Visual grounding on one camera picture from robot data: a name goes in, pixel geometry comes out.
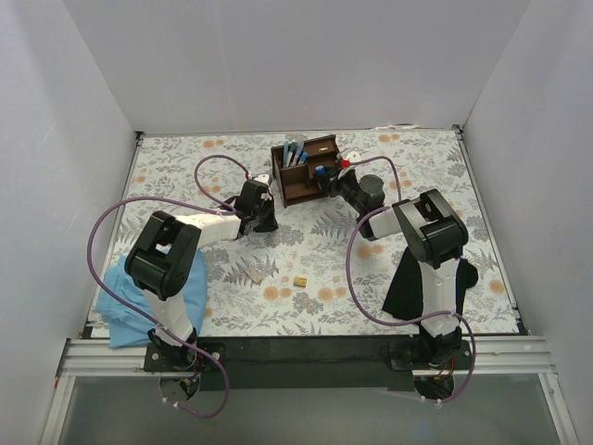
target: floral tablecloth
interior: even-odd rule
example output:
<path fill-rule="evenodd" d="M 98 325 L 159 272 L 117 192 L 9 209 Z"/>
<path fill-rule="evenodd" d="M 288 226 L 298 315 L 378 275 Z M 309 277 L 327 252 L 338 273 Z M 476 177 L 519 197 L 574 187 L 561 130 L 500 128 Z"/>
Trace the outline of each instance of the floral tablecloth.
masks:
<path fill-rule="evenodd" d="M 307 134 L 308 138 L 320 133 Z M 128 197 L 170 197 L 213 208 L 194 183 L 196 163 L 206 155 L 223 153 L 243 162 L 252 173 L 270 172 L 270 147 L 291 134 L 147 137 L 134 166 Z M 452 131 L 402 133 L 339 133 L 341 150 L 354 147 L 362 157 L 387 155 L 399 170 L 403 197 L 417 197 L 438 188 L 468 226 L 465 257 L 479 271 L 470 289 L 464 315 L 478 333 L 513 333 L 517 326 L 502 282 L 482 213 Z M 385 181 L 385 203 L 397 200 L 397 186 L 384 161 L 357 168 L 360 178 L 374 173 Z M 218 197 L 236 195 L 244 175 L 232 163 L 216 159 L 204 164 L 200 182 Z M 208 264 L 208 308 L 200 336 L 319 336 L 414 333 L 417 328 L 389 328 L 367 320 L 347 290 L 345 256 L 356 214 L 341 198 L 319 199 L 284 209 L 277 184 L 272 185 L 280 229 L 250 235 L 203 249 Z M 156 202 L 139 202 L 124 211 L 111 262 L 127 253 L 155 210 L 191 214 L 191 210 Z M 354 245 L 352 271 L 360 300 L 374 316 L 381 311 L 399 259 L 406 247 L 402 235 L 375 242 L 360 236 Z M 245 267 L 259 272 L 256 285 Z M 305 288 L 293 286 L 295 276 L 307 278 Z M 94 306 L 89 314 L 93 337 L 108 337 L 108 325 Z"/>

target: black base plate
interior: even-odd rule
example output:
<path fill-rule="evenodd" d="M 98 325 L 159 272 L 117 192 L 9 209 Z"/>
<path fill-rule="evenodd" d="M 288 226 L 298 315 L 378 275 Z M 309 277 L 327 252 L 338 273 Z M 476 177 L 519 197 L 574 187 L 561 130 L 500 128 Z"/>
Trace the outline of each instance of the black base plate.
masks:
<path fill-rule="evenodd" d="M 412 363 L 409 351 L 418 337 L 203 337 L 198 347 L 218 352 L 233 388 L 388 388 L 413 391 L 412 370 L 430 369 Z M 463 342 L 454 355 L 456 369 L 468 369 L 469 350 Z M 150 373 L 176 372 L 156 349 L 146 348 L 144 369 Z M 201 377 L 201 391 L 223 390 L 218 368 L 208 363 Z"/>

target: glass panel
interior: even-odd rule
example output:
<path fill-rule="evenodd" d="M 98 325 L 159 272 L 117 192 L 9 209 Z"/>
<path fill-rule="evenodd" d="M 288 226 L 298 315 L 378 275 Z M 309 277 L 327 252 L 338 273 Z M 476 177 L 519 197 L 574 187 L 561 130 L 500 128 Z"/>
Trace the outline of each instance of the glass panel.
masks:
<path fill-rule="evenodd" d="M 206 410 L 220 399 L 198 393 L 190 404 Z M 441 409 L 379 388 L 251 389 L 233 391 L 214 420 L 163 404 L 157 378 L 79 377 L 60 443 L 560 442 L 537 375 L 476 375 L 465 394 Z"/>

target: white wall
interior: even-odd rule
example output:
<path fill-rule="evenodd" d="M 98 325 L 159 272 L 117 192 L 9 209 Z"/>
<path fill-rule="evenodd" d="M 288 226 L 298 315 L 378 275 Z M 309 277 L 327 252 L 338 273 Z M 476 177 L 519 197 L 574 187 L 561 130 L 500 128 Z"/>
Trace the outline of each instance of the white wall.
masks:
<path fill-rule="evenodd" d="M 134 130 L 467 120 L 528 0 L 65 0 Z"/>
<path fill-rule="evenodd" d="M 521 314 L 593 443 L 593 4 L 531 2 L 467 122 Z"/>
<path fill-rule="evenodd" d="M 0 1 L 0 58 L 0 443 L 21 445 L 84 324 L 86 238 L 121 195 L 133 132 L 61 1 Z"/>

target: small cube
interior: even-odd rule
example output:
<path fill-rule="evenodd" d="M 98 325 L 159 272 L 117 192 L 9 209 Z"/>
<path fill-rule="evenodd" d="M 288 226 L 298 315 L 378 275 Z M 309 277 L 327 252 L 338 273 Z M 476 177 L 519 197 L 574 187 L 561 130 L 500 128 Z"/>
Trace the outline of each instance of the small cube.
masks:
<path fill-rule="evenodd" d="M 253 282 L 258 285 L 263 280 L 263 276 L 261 276 L 258 271 L 254 271 L 250 267 L 244 267 L 243 270 L 247 274 L 249 278 L 253 280 Z"/>
<path fill-rule="evenodd" d="M 303 278 L 302 276 L 296 276 L 295 277 L 295 286 L 306 287 L 307 286 L 307 278 Z"/>

